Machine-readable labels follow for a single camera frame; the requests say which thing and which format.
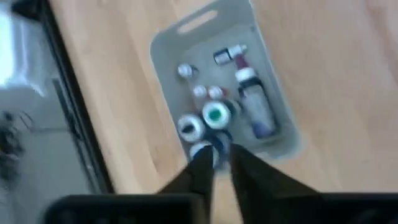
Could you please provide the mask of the large bottle blue tip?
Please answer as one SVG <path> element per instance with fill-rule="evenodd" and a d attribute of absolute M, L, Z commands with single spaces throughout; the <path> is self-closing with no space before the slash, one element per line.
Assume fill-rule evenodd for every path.
<path fill-rule="evenodd" d="M 205 146 L 212 146 L 213 167 L 215 169 L 222 169 L 229 154 L 232 139 L 231 134 L 227 130 L 218 131 L 208 138 L 193 144 L 189 150 L 190 159 L 193 160 L 195 155 Z"/>

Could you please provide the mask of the orange bottle yellow label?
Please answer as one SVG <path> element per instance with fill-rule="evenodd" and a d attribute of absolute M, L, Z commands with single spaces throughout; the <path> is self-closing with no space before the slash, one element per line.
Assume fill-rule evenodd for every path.
<path fill-rule="evenodd" d="M 227 97 L 228 91 L 221 86 L 209 86 L 208 95 L 213 100 L 221 100 Z"/>

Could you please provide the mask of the dark bottle purple label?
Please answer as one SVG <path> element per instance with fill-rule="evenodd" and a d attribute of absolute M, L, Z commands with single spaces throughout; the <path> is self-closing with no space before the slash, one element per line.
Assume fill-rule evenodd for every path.
<path fill-rule="evenodd" d="M 177 73 L 183 78 L 190 78 L 198 72 L 198 69 L 188 63 L 181 63 L 177 67 Z"/>

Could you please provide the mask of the white blurred box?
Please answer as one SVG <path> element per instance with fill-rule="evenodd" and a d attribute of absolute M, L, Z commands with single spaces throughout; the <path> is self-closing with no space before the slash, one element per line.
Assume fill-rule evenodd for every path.
<path fill-rule="evenodd" d="M 44 62 L 40 24 L 0 8 L 0 90 L 28 88 L 44 96 Z"/>

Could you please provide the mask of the large bottle purple tip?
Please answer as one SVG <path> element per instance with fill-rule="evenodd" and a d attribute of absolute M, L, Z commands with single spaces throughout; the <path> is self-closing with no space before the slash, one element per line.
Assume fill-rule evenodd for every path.
<path fill-rule="evenodd" d="M 234 62 L 237 67 L 235 78 L 238 82 L 238 94 L 253 134 L 257 139 L 268 138 L 275 132 L 276 124 L 264 86 L 243 54 L 235 56 Z"/>

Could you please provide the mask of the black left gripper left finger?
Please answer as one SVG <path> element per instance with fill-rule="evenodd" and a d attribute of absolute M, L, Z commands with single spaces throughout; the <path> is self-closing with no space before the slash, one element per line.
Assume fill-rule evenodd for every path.
<path fill-rule="evenodd" d="M 156 194 L 69 195 L 43 224 L 210 224 L 213 148 L 205 146 Z"/>

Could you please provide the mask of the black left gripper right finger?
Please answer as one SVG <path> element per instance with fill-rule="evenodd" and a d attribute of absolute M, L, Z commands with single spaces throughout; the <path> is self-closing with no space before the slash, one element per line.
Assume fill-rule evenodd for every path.
<path fill-rule="evenodd" d="M 244 224 L 398 224 L 398 193 L 319 192 L 232 144 Z"/>

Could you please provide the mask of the large green bottle green tip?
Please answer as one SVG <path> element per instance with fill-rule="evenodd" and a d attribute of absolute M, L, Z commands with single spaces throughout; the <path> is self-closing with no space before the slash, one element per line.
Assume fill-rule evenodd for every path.
<path fill-rule="evenodd" d="M 241 106 L 235 100 L 213 100 L 206 102 L 201 112 L 211 129 L 225 129 L 241 114 Z"/>

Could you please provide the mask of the small dark food coloring bottle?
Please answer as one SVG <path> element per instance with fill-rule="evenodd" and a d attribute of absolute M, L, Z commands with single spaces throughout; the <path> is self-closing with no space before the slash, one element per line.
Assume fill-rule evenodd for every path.
<path fill-rule="evenodd" d="M 237 55 L 245 53 L 248 47 L 244 44 L 238 44 L 223 48 L 213 54 L 213 59 L 217 65 L 224 65 L 234 60 Z"/>

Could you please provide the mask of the black table edge rail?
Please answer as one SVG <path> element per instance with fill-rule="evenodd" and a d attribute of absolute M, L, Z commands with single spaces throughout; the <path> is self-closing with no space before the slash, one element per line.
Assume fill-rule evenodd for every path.
<path fill-rule="evenodd" d="M 11 11 L 44 29 L 60 75 L 52 83 L 90 188 L 97 194 L 115 193 L 50 0 L 16 0 Z"/>

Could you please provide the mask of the white plastic storage bin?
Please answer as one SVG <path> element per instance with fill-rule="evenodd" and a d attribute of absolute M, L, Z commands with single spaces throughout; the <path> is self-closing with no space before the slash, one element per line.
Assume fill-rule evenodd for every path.
<path fill-rule="evenodd" d="M 233 140 L 262 159 L 290 159 L 300 150 L 299 129 L 267 54 L 250 0 L 216 0 L 154 37 L 150 56 L 172 121 L 176 123 L 181 115 L 200 110 L 202 100 L 192 95 L 197 85 L 221 86 L 230 98 L 238 100 L 235 64 L 217 65 L 213 59 L 215 52 L 238 44 L 248 47 L 245 59 L 264 85 L 277 129 L 272 136 L 257 139 L 247 116 L 242 114 L 229 127 Z M 181 63 L 193 65 L 198 72 L 190 78 L 181 77 L 177 73 Z"/>

